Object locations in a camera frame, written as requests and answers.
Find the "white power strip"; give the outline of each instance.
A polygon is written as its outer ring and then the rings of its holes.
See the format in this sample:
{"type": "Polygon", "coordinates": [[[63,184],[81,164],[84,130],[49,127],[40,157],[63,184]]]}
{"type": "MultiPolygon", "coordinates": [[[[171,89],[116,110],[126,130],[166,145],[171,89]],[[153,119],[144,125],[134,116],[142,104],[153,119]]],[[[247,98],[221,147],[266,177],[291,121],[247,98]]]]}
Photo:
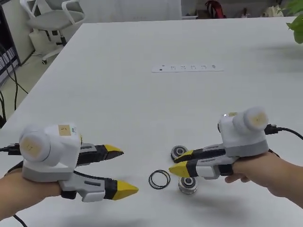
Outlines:
{"type": "Polygon", "coordinates": [[[182,64],[182,65],[160,65],[155,66],[152,72],[203,72],[203,71],[223,71],[215,64],[182,64]]]}

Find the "floor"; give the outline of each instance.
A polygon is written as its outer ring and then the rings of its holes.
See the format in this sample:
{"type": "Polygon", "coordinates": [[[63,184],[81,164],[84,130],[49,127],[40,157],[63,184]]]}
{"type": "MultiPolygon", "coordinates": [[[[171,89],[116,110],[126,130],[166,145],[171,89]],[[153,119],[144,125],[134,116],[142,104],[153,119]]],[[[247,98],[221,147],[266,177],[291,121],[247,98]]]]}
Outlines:
{"type": "MultiPolygon", "coordinates": [[[[29,92],[41,78],[47,68],[52,64],[54,59],[55,57],[48,59],[47,65],[43,65],[41,63],[41,57],[32,56],[29,58],[23,66],[18,67],[16,70],[18,84],[20,84],[24,90],[29,92]]],[[[16,92],[15,82],[8,78],[0,89],[4,96],[5,112],[8,119],[14,113],[14,99],[16,92]]],[[[26,96],[27,94],[19,88],[17,106],[23,101],[26,96]]]]}

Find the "leaf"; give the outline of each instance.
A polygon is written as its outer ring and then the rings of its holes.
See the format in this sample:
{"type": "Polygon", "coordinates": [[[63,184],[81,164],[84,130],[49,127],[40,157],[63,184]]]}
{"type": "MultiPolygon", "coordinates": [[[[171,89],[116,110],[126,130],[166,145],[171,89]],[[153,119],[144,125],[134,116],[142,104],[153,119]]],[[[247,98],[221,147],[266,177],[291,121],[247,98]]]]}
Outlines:
{"type": "Polygon", "coordinates": [[[303,43],[303,32],[302,31],[294,31],[294,40],[298,43],[298,44],[302,44],[303,43]]]}
{"type": "Polygon", "coordinates": [[[297,16],[292,23],[286,23],[289,29],[293,31],[303,31],[303,14],[297,16]]]}
{"type": "Polygon", "coordinates": [[[289,9],[289,14],[295,14],[303,11],[303,1],[302,0],[292,0],[286,6],[289,9]]]}

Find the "wrist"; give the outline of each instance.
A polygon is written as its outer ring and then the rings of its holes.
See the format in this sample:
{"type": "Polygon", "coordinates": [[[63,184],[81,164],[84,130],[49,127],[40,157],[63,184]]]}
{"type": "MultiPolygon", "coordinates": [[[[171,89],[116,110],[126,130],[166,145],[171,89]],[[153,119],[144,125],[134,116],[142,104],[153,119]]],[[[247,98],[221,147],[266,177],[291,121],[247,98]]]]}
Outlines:
{"type": "Polygon", "coordinates": [[[301,191],[298,189],[302,188],[303,185],[303,167],[284,162],[284,167],[276,176],[275,191],[277,194],[275,195],[292,201],[292,198],[300,196],[297,193],[301,191]]]}

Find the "office chair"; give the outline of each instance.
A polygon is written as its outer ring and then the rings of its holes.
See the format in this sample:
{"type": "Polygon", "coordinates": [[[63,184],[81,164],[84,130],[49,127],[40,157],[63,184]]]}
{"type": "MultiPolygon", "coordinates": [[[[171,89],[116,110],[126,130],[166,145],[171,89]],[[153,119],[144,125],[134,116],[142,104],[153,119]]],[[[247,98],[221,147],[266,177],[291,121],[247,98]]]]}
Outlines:
{"type": "Polygon", "coordinates": [[[59,32],[60,34],[61,42],[57,43],[59,47],[42,57],[42,64],[47,64],[47,59],[59,54],[67,44],[62,30],[82,23],[85,20],[85,14],[79,4],[79,0],[34,0],[32,9],[30,9],[29,1],[33,0],[20,0],[21,6],[30,16],[27,25],[34,30],[59,32]],[[35,16],[35,11],[39,4],[47,6],[48,9],[45,13],[35,16]]]}

